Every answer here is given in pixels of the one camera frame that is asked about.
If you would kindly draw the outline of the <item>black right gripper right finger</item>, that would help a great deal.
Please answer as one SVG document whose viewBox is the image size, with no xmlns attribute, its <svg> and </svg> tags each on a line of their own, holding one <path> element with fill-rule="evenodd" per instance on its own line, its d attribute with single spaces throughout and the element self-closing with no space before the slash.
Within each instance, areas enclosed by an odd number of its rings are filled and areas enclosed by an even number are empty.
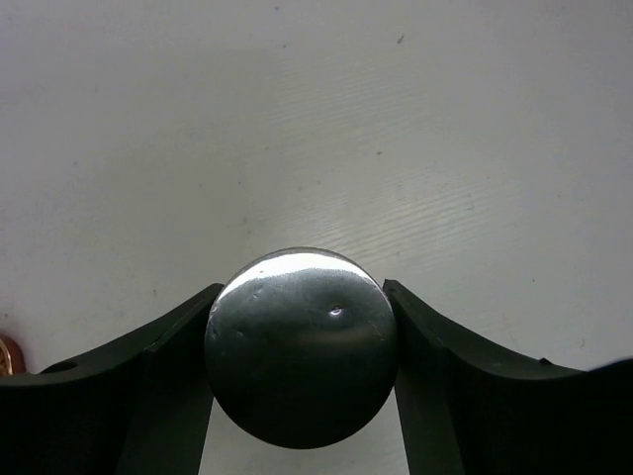
<svg viewBox="0 0 633 475">
<path fill-rule="evenodd" d="M 507 349 L 400 282 L 385 291 L 400 349 L 395 392 L 412 474 L 628 474 L 632 362 L 591 370 Z"/>
</svg>

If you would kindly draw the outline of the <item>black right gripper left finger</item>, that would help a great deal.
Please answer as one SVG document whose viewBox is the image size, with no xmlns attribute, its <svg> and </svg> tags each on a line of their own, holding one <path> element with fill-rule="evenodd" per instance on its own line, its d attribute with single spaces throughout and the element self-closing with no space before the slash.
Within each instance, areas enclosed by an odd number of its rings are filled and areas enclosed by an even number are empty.
<svg viewBox="0 0 633 475">
<path fill-rule="evenodd" d="M 204 334 L 221 289 L 40 373 L 2 378 L 2 473 L 198 473 L 214 400 Z"/>
</svg>

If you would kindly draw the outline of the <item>white pepper bottle blue label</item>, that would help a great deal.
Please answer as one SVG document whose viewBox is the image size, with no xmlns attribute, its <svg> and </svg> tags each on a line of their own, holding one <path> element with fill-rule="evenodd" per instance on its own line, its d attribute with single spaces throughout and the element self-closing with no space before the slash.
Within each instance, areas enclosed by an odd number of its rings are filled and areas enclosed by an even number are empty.
<svg viewBox="0 0 633 475">
<path fill-rule="evenodd" d="M 313 449 L 380 412 L 398 370 L 398 328 L 381 286 L 337 252 L 291 247 L 257 258 L 209 311 L 204 358 L 212 392 L 242 430 Z"/>
</svg>

